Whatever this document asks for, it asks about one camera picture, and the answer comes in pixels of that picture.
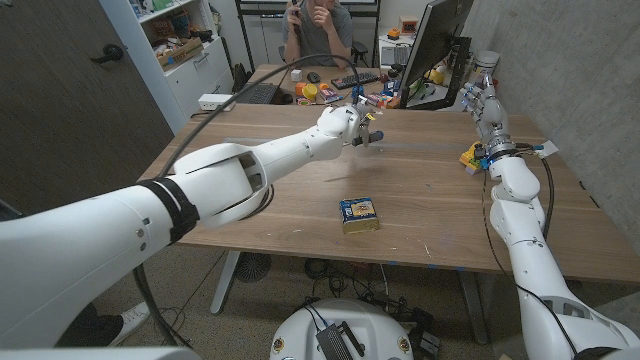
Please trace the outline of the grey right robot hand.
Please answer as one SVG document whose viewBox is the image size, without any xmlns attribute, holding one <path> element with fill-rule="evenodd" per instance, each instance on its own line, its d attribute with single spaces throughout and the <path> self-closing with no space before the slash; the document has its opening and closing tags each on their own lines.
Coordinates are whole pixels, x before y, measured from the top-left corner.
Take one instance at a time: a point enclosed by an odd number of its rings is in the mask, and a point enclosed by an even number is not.
<svg viewBox="0 0 640 360">
<path fill-rule="evenodd" d="M 484 73 L 480 85 L 465 83 L 460 93 L 465 110 L 476 124 L 488 161 L 512 156 L 516 146 L 510 139 L 508 115 L 496 96 L 492 76 Z"/>
</svg>

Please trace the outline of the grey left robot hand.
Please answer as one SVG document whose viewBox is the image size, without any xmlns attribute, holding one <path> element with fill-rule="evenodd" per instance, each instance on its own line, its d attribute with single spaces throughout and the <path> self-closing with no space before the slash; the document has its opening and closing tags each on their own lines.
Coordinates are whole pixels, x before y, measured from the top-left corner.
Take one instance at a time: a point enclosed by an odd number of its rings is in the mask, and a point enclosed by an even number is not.
<svg viewBox="0 0 640 360">
<path fill-rule="evenodd" d="M 349 108 L 352 114 L 349 117 L 347 139 L 351 145 L 368 146 L 369 143 L 369 123 L 371 121 L 373 109 L 365 104 L 355 104 Z"/>
</svg>

